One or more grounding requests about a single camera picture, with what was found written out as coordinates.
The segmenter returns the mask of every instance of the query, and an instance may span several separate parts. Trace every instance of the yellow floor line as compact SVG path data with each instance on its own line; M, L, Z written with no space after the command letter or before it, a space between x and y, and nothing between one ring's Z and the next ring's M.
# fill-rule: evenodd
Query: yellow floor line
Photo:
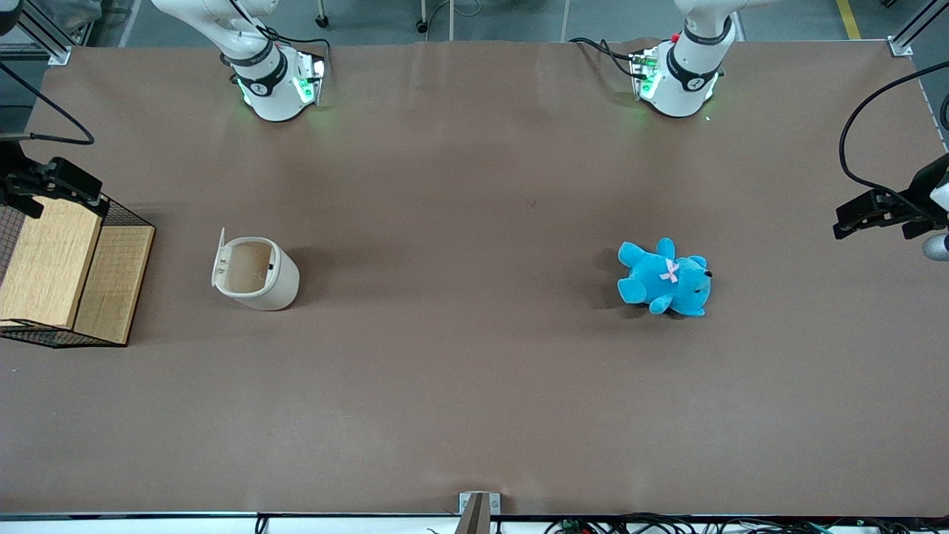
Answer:
M837 0L837 9L840 10L840 18L844 19L847 38L860 39L860 30L857 29L857 21L853 19L853 10L850 9L850 3L847 0Z

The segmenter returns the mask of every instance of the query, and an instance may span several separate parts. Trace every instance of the wooden board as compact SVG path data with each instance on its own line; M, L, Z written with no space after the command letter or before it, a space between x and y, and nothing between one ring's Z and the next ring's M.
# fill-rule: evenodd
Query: wooden board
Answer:
M102 220L68 200L36 200L46 209L20 229L0 286L0 318L70 328Z
M152 248L151 226L105 226L92 258L74 330L124 344Z

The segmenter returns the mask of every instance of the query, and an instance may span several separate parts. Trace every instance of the metal bracket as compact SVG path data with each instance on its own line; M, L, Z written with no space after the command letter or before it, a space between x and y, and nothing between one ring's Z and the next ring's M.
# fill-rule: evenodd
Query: metal bracket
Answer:
M65 54L60 56L49 56L49 61L47 65L50 67L64 67L69 63L69 57L72 56L72 47L65 48Z
M913 55L913 47L910 47L908 43L901 47L896 43L896 38L892 35L886 36L886 43L889 45L890 53L893 54L893 57L907 57Z
M900 31L897 31L896 35L886 37L893 57L913 55L913 49L909 47L909 44L946 8L949 8L949 0L927 0L926 5L920 8Z
M463 491L458 493L459 514L465 512L465 506L468 504L468 501L475 496L476 493L482 493L488 498L488 509L491 511L491 515L501 515L501 494L490 491Z

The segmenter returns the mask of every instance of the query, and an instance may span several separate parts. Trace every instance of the concrete floor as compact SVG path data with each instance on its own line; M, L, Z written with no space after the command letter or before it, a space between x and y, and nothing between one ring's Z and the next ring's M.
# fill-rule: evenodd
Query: concrete floor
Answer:
M293 38L325 37L333 45L394 45L424 40L416 31L419 0L325 0L329 27L313 23L315 0L283 0L266 23ZM923 4L924 0L899 0L890 9L878 0L849 0L856 26L865 39L884 38L894 33ZM559 41L565 0L481 0L475 17L456 18L458 40ZM92 43L129 47L209 47L211 43L189 26L158 11L149 0L140 0L136 14L124 28L116 17L107 16L93 33ZM428 10L437 6L429 0ZM457 0L457 8L471 12L475 0ZM746 10L742 21L749 41L842 40L847 30L836 0L785 0L778 4ZM431 23L428 38L448 37L447 7ZM567 38L585 36L608 41L626 41L643 35L667 36L681 28L681 16L672 0L572 0ZM914 62L927 67L944 61L949 50L949 15L943 15L914 43ZM43 62L10 62L34 84L42 81ZM938 107L949 93L949 69L923 80L933 106ZM34 99L10 80L0 77L0 105L29 105ZM28 109L0 107L0 128L22 129Z

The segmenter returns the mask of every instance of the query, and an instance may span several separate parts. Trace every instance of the brown table surface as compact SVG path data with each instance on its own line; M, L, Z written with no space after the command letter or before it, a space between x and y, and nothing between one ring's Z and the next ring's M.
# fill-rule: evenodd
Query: brown table surface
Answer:
M946 265L863 191L850 110L883 42L737 44L671 120L569 44L334 49L328 107L255 118L215 49L79 49L62 154L158 228L128 349L0 340L0 509L942 515ZM40 107L36 131L71 131ZM942 153L920 88L849 154L902 188ZM222 226L288 250L261 313L211 287ZM708 316L621 306L615 250L676 240Z

